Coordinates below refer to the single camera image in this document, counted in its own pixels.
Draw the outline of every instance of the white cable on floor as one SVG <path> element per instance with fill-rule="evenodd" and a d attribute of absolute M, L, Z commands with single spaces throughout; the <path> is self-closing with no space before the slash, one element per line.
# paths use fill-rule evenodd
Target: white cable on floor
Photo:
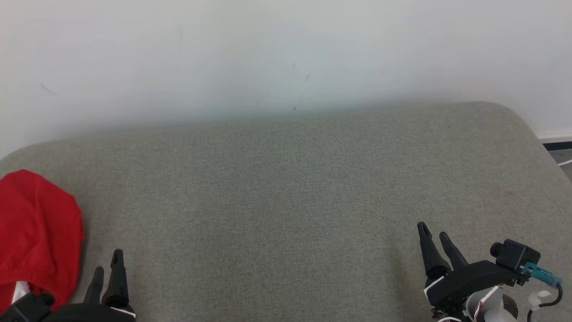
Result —
<path fill-rule="evenodd" d="M 558 163 L 558 166 L 562 167 L 563 165 L 568 164 L 568 163 L 572 163 L 572 159 L 565 161 L 565 162 L 562 162 L 562 163 Z"/>
<path fill-rule="evenodd" d="M 445 317 L 445 318 L 443 318 L 443 319 L 440 319 L 440 320 L 439 320 L 439 321 L 437 321 L 437 322 L 445 322 L 445 321 L 447 321 L 447 320 L 448 320 L 448 321 L 457 321 L 457 322 L 463 322 L 463 321 L 461 321 L 461 320 L 457 319 L 456 317 L 451 317 L 451 316 L 449 316 L 449 317 Z"/>

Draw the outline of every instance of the black cable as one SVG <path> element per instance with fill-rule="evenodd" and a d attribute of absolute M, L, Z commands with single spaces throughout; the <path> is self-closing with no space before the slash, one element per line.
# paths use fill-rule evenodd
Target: black cable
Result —
<path fill-rule="evenodd" d="M 564 291 L 562 290 L 562 285 L 560 285 L 560 283 L 556 283 L 556 287 L 558 288 L 558 297 L 556 298 L 556 300 L 549 302 L 549 303 L 539 304 L 538 305 L 539 308 L 552 307 L 552 306 L 558 304 L 562 300 L 562 295 L 564 293 Z M 532 319 L 531 319 L 532 315 L 533 315 L 533 310 L 530 310 L 528 316 L 526 317 L 527 322 L 532 322 Z"/>

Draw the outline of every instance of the black baseboard strip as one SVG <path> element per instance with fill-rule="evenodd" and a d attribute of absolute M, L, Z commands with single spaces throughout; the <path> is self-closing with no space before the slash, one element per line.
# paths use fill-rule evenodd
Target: black baseboard strip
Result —
<path fill-rule="evenodd" d="M 572 149 L 572 142 L 545 143 L 544 147 L 548 151 L 568 150 L 568 149 Z"/>

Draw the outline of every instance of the red garment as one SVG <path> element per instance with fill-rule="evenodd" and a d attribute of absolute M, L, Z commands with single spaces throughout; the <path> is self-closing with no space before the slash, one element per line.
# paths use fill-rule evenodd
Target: red garment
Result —
<path fill-rule="evenodd" d="M 0 312 L 16 281 L 51 293 L 55 309 L 76 287 L 81 211 L 73 196 L 28 170 L 0 179 Z"/>

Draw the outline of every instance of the teal connector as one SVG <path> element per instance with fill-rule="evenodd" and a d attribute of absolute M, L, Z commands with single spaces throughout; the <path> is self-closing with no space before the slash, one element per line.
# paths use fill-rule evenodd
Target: teal connector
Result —
<path fill-rule="evenodd" d="M 552 288 L 557 288 L 556 284 L 558 283 L 562 285 L 562 279 L 560 277 L 554 276 L 551 271 L 540 266 L 536 266 L 536 264 L 531 262 L 526 262 L 525 267 L 522 269 L 522 273 L 532 278 L 536 278 Z"/>

